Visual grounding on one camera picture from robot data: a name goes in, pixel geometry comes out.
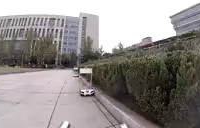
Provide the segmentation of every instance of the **sky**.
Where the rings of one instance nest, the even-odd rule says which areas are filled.
[[[99,16],[99,45],[111,52],[152,37],[153,41],[175,35],[169,16],[200,0],[0,0],[0,16],[56,14]]]

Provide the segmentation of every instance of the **white car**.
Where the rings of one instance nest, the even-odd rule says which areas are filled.
[[[73,77],[79,77],[79,75],[78,74],[74,74]]]
[[[93,96],[95,95],[94,89],[81,89],[80,90],[81,96]]]

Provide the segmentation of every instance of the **white building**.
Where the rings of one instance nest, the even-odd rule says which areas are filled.
[[[200,3],[170,16],[176,35],[200,29]]]
[[[81,42],[87,36],[94,40],[93,49],[99,47],[99,20],[96,15],[81,13],[80,17],[61,15],[0,17],[0,39],[2,40],[12,40],[13,33],[16,34],[16,40],[26,40],[26,32],[31,28],[37,32],[39,37],[52,34],[53,43],[57,44],[60,53],[80,53]]]

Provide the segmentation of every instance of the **grass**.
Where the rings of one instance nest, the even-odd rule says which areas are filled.
[[[25,73],[25,72],[43,71],[43,70],[45,70],[45,69],[0,67],[0,75],[12,74],[12,73]]]

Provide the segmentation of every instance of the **road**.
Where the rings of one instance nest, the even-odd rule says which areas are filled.
[[[94,97],[81,97],[83,85],[71,70],[0,75],[0,128],[119,128]]]

